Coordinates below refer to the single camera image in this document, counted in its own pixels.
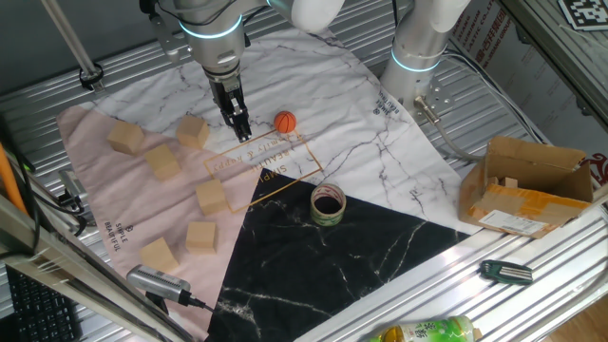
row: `black marble paper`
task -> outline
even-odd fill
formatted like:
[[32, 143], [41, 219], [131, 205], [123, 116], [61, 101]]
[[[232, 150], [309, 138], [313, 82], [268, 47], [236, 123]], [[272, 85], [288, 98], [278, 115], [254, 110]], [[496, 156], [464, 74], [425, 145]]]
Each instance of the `black marble paper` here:
[[[260, 180], [254, 200], [291, 181]], [[321, 227], [310, 216], [313, 189], [297, 182], [249, 208], [211, 320], [214, 341], [294, 341], [468, 237], [351, 197], [343, 220]]]

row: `keyboard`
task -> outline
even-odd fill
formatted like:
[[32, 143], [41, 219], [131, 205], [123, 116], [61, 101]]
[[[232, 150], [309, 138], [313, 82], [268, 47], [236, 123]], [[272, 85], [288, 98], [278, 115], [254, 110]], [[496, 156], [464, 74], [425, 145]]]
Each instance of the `keyboard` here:
[[82, 330], [74, 302], [47, 286], [7, 267], [12, 306], [21, 342], [73, 342]]

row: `bottle label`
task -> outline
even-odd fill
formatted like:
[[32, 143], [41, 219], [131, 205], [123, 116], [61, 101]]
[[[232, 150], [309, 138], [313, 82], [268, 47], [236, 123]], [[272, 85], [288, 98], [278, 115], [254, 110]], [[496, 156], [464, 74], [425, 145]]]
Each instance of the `bottle label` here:
[[407, 342], [469, 342], [472, 332], [452, 319], [401, 325]]

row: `pink paper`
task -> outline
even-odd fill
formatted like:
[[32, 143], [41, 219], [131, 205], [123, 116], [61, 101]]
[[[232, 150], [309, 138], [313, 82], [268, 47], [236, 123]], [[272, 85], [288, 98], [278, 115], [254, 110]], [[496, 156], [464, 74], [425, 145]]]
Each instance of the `pink paper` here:
[[[216, 154], [181, 146], [175, 139], [148, 131], [144, 131], [145, 141], [137, 157], [116, 152], [105, 140], [116, 120], [79, 106], [64, 111], [57, 122], [67, 155], [88, 193], [88, 203], [114, 269], [126, 276], [142, 263], [139, 250], [163, 237], [180, 264], [170, 274], [190, 282], [192, 293], [215, 307], [246, 214], [246, 210], [235, 214], [225, 210], [206, 217], [201, 212], [195, 187], [211, 179], [203, 162]], [[144, 152], [162, 143], [169, 146], [181, 167], [177, 176], [166, 181], [157, 180], [143, 157]], [[226, 196], [250, 199], [258, 178], [256, 172], [226, 181], [222, 184], [224, 192]], [[192, 221], [217, 224], [216, 255], [188, 253], [185, 241]], [[171, 302], [167, 306], [180, 316], [180, 324], [187, 331], [198, 338], [206, 337], [209, 312]]]

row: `blue led ring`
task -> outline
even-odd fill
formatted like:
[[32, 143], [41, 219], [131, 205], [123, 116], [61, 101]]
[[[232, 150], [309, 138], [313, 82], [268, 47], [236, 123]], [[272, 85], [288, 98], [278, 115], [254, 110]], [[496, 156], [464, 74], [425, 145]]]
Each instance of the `blue led ring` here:
[[392, 54], [392, 59], [395, 60], [395, 62], [399, 65], [399, 67], [404, 68], [405, 70], [409, 70], [409, 71], [413, 71], [413, 72], [425, 72], [425, 71], [431, 71], [433, 70], [435, 67], [437, 67], [439, 65], [439, 62], [437, 62], [436, 65], [431, 66], [431, 67], [427, 67], [425, 69], [416, 69], [416, 68], [412, 68], [412, 67], [408, 67], [408, 66], [404, 66], [402, 65], [399, 61], [397, 61], [397, 57], [395, 57], [395, 52], [393, 50], [390, 51], [390, 53]]
[[241, 14], [241, 15], [239, 16], [239, 18], [238, 18], [238, 20], [237, 20], [237, 23], [236, 23], [236, 24], [234, 24], [234, 25], [233, 25], [231, 28], [228, 28], [228, 29], [227, 29], [227, 30], [225, 30], [224, 32], [222, 32], [222, 33], [217, 33], [217, 34], [200, 34], [200, 33], [195, 33], [195, 32], [193, 32], [193, 31], [191, 31], [190, 29], [185, 28], [181, 22], [180, 22], [180, 26], [181, 26], [181, 29], [183, 29], [183, 31], [184, 31], [184, 32], [186, 32], [186, 33], [190, 34], [190, 35], [191, 35], [191, 36], [193, 36], [193, 37], [197, 37], [197, 38], [201, 38], [201, 39], [215, 39], [215, 38], [220, 38], [220, 37], [223, 37], [223, 36], [225, 36], [225, 35], [230, 34], [232, 31], [234, 31], [235, 29], [237, 29], [237, 28], [238, 28], [238, 26], [240, 25], [240, 22], [241, 22], [242, 20], [243, 20], [243, 16], [242, 16], [242, 14]]

